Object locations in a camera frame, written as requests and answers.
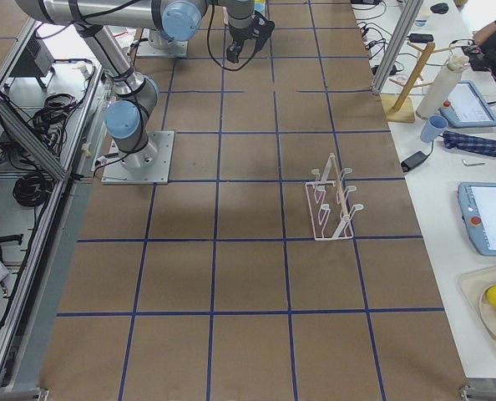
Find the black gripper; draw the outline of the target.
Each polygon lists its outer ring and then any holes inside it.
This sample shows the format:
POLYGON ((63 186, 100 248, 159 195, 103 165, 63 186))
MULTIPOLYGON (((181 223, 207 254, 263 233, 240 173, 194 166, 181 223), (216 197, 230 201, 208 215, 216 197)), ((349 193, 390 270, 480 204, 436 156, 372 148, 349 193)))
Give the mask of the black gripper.
POLYGON ((255 39, 254 27, 252 23, 244 28, 238 28, 230 23, 229 32, 231 35, 232 43, 226 49, 226 58, 230 63, 239 63, 239 57, 244 48, 243 43, 246 40, 255 39))

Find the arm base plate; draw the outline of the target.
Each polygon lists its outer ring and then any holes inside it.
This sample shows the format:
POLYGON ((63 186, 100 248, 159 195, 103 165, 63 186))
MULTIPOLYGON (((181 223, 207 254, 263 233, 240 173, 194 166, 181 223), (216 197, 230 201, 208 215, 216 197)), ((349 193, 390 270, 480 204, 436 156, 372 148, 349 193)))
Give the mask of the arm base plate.
POLYGON ((140 58, 185 58, 187 50, 187 41, 175 40, 161 30, 145 29, 136 55, 140 58))
POLYGON ((174 131, 148 132, 147 146, 123 161, 114 157, 115 163, 103 168, 101 181, 106 185, 167 184, 170 175, 174 131))

